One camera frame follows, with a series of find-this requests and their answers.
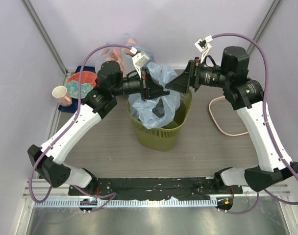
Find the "blue plastic bag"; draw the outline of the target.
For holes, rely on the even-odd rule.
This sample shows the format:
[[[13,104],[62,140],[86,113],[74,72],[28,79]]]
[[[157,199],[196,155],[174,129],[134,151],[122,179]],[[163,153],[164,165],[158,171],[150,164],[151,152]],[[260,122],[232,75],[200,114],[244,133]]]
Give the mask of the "blue plastic bag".
[[[153,80],[163,88],[177,77],[175,70],[162,67],[154,62],[147,64]],[[162,128],[174,120],[175,113],[180,107],[180,93],[169,90],[169,94],[143,101],[140,94],[128,96],[131,116],[139,120],[147,129]]]

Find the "green trash bin pink rim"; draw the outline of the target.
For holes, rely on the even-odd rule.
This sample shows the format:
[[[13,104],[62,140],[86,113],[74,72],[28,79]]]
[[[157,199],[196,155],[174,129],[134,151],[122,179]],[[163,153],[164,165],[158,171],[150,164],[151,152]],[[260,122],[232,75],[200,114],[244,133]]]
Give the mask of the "green trash bin pink rim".
[[[188,114],[192,106],[193,95],[191,91],[180,94],[180,106],[176,110],[175,117],[172,122],[163,128],[147,129],[139,120],[132,117],[130,112],[130,104],[126,105],[127,113],[132,121],[136,132],[137,140],[143,146],[160,152],[171,150],[176,139],[185,124]]]

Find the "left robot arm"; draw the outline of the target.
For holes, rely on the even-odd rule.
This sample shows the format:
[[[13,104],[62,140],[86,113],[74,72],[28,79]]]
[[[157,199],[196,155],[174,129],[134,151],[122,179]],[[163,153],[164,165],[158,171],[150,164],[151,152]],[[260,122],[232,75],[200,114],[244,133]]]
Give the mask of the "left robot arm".
[[[93,126],[102,121],[117,105],[116,97],[139,94],[142,101],[169,94],[155,81],[147,67],[123,76],[115,61],[101,65],[97,73],[97,85],[79,102],[80,107],[64,126],[41,146],[32,145],[27,153],[35,171],[51,187],[62,184],[78,187],[85,195],[97,192],[97,179],[86,169],[64,163],[70,150]]]

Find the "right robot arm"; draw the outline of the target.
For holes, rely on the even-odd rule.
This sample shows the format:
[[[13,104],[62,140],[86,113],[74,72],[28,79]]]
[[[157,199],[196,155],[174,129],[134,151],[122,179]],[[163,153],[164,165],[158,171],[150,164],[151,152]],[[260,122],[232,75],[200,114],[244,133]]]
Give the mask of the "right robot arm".
[[[232,105],[245,124],[254,145],[258,165],[247,169],[228,167],[215,173],[214,189],[218,193],[227,192],[233,185],[249,186],[260,192],[276,183],[292,177],[285,165],[287,162],[298,173],[298,162],[293,162],[284,150],[277,134],[274,138],[282,157],[276,152],[267,126],[274,128],[263,115],[264,91],[260,83],[248,77],[249,55],[242,47],[230,46],[223,50],[221,65],[206,66],[198,57],[190,60],[184,72],[166,84],[166,88],[187,93],[201,85],[219,87],[225,99]]]

